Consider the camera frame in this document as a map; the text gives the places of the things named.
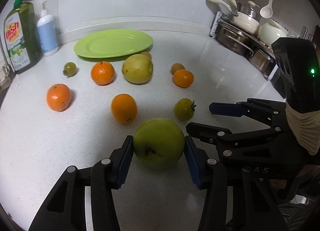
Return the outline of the steel pot in rack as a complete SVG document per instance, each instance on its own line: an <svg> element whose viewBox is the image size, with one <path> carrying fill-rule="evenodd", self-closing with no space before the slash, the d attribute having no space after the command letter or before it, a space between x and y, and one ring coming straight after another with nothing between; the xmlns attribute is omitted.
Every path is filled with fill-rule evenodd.
<svg viewBox="0 0 320 231"><path fill-rule="evenodd" d="M249 63L259 70L264 77L268 77L273 71L276 62L267 53L255 50L253 56L248 58Z"/></svg>

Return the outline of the orange mandarin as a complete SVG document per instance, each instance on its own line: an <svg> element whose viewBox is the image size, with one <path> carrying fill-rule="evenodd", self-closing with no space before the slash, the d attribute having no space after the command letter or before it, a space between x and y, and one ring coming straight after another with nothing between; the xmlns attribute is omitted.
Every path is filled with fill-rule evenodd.
<svg viewBox="0 0 320 231"><path fill-rule="evenodd" d="M72 100L72 93L67 85L54 84L48 89L46 100L53 111L61 112L68 108Z"/></svg>

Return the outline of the large green apple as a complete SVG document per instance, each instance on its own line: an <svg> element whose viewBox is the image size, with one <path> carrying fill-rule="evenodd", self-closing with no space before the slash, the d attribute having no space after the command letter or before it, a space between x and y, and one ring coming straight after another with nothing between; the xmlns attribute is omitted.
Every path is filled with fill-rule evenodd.
<svg viewBox="0 0 320 231"><path fill-rule="evenodd" d="M142 124L133 136L136 157L146 167L173 167L184 151L184 133L172 120L154 118Z"/></svg>

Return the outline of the metal dish rack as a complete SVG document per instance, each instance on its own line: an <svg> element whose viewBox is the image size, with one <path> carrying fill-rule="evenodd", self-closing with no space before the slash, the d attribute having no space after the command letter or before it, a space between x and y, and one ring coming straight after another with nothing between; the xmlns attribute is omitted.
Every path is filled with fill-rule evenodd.
<svg viewBox="0 0 320 231"><path fill-rule="evenodd" d="M220 19L221 11L216 13L213 25L210 31L210 36L213 37L222 46L231 50L232 52L243 56L248 60L249 57L253 56L255 50L261 50L267 53L270 57L275 60L273 51L257 37L245 32L242 29L234 26L230 22L226 22ZM272 80L278 67L275 65L273 71L268 77L265 77L267 81Z"/></svg>

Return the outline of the green plate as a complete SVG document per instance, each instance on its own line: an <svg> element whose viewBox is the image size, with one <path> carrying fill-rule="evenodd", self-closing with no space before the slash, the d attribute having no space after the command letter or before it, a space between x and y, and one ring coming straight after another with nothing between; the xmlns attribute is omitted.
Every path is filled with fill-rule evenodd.
<svg viewBox="0 0 320 231"><path fill-rule="evenodd" d="M136 54L153 45L147 33L129 29L110 29L91 33L80 39L74 52L80 57L100 59Z"/></svg>

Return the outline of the oval orange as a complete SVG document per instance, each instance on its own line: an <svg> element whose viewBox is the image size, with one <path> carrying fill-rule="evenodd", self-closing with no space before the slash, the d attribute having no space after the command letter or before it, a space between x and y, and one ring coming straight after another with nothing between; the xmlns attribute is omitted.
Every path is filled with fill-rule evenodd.
<svg viewBox="0 0 320 231"><path fill-rule="evenodd" d="M128 94L119 94L111 102L113 117L122 124L131 123L137 115L135 100Z"/></svg>

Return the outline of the brown kiwi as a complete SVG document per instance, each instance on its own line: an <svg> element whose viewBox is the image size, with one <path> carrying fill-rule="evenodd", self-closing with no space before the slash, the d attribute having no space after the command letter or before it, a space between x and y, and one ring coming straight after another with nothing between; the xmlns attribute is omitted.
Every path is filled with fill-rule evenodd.
<svg viewBox="0 0 320 231"><path fill-rule="evenodd" d="M152 60L152 55L151 55L149 52L144 51L144 52L141 52L140 54L141 54L141 55L145 55L145 56L148 57L150 60Z"/></svg>
<svg viewBox="0 0 320 231"><path fill-rule="evenodd" d="M181 63L175 63L171 66L170 73L174 75L178 70L185 70L185 67Z"/></svg>

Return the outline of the white ladle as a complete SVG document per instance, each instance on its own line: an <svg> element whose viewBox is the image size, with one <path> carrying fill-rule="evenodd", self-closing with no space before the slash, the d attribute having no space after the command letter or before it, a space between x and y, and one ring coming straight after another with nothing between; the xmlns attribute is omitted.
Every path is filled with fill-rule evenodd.
<svg viewBox="0 0 320 231"><path fill-rule="evenodd" d="M272 9L273 0L268 0L268 4L260 9L260 16L264 19L269 19L273 16Z"/></svg>

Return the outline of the green dish soap bottle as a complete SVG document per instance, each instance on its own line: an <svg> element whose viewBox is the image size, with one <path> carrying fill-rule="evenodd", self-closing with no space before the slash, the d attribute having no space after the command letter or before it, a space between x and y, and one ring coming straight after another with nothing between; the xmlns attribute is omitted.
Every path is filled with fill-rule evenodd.
<svg viewBox="0 0 320 231"><path fill-rule="evenodd" d="M5 46L16 74L36 65L41 58L34 6L15 0L13 9L4 20Z"/></svg>

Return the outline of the small green tomato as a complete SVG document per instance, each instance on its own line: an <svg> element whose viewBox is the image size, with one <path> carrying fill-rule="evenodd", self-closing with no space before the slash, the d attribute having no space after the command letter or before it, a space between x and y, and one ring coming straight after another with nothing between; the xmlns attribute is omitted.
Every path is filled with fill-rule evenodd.
<svg viewBox="0 0 320 231"><path fill-rule="evenodd" d="M76 64L73 62L68 62L63 67L63 74L66 77L72 77L76 74L76 72L77 72Z"/></svg>

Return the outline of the green tomato with stem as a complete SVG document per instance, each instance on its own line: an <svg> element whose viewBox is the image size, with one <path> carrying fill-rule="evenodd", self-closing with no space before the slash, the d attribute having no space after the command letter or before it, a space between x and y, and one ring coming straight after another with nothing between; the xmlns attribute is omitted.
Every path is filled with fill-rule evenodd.
<svg viewBox="0 0 320 231"><path fill-rule="evenodd" d="M193 118L196 104L188 98L182 98L174 107L174 113L178 120L187 121Z"/></svg>

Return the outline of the yellow-green apple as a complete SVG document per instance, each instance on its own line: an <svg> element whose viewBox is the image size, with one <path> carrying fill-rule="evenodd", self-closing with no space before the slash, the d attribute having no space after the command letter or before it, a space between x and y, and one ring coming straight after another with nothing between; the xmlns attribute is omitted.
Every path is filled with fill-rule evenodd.
<svg viewBox="0 0 320 231"><path fill-rule="evenodd" d="M152 78L153 63L146 55L131 55L123 62L121 72L130 83L144 84Z"/></svg>

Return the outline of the mandarin with stem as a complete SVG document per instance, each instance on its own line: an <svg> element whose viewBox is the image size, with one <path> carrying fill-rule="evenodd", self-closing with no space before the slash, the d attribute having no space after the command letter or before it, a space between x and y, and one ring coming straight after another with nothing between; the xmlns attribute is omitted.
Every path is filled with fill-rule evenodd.
<svg viewBox="0 0 320 231"><path fill-rule="evenodd" d="M98 62L91 69L91 78L97 85L107 85L114 77L115 69L109 62Z"/></svg>

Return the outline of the small orange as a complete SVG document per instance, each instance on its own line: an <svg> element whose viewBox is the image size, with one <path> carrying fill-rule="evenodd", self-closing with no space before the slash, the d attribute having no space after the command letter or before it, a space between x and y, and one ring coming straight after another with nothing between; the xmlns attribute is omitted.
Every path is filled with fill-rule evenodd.
<svg viewBox="0 0 320 231"><path fill-rule="evenodd" d="M194 82L194 75L188 70L177 70L173 75L173 82L181 88L188 88Z"/></svg>

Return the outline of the white blue pump bottle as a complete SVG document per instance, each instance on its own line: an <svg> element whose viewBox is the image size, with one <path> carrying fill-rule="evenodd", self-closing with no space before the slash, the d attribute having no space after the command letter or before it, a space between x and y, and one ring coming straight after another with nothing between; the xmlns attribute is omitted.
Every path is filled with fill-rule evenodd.
<svg viewBox="0 0 320 231"><path fill-rule="evenodd" d="M54 17L49 14L46 7L47 1L40 2L41 16L37 21L37 31L39 34L40 46L43 54L48 57L53 55L59 49Z"/></svg>

